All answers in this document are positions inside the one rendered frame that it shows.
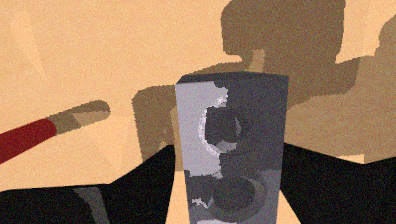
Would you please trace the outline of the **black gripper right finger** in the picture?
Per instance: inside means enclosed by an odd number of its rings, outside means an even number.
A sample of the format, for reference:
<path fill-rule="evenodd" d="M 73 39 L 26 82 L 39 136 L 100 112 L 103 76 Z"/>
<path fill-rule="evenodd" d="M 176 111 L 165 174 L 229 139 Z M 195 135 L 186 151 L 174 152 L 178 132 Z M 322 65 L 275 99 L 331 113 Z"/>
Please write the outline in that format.
<path fill-rule="evenodd" d="M 396 157 L 361 164 L 284 143 L 280 190 L 300 224 L 396 224 Z"/>

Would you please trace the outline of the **red peg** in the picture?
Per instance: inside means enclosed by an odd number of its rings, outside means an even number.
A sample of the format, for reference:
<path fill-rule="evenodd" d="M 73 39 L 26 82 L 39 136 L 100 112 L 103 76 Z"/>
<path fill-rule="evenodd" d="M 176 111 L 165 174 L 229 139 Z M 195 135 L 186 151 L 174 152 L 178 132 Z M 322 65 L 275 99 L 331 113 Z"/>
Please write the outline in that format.
<path fill-rule="evenodd" d="M 0 164 L 46 141 L 56 132 L 54 123 L 40 119 L 0 134 Z"/>

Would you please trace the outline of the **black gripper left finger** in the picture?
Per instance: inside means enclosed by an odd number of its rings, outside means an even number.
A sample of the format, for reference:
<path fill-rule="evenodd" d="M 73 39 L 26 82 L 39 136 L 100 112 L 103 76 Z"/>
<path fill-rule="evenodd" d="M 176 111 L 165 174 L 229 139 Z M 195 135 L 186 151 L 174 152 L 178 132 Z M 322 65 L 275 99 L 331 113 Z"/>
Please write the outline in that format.
<path fill-rule="evenodd" d="M 0 191 L 0 224 L 166 224 L 175 159 L 172 144 L 110 184 Z"/>

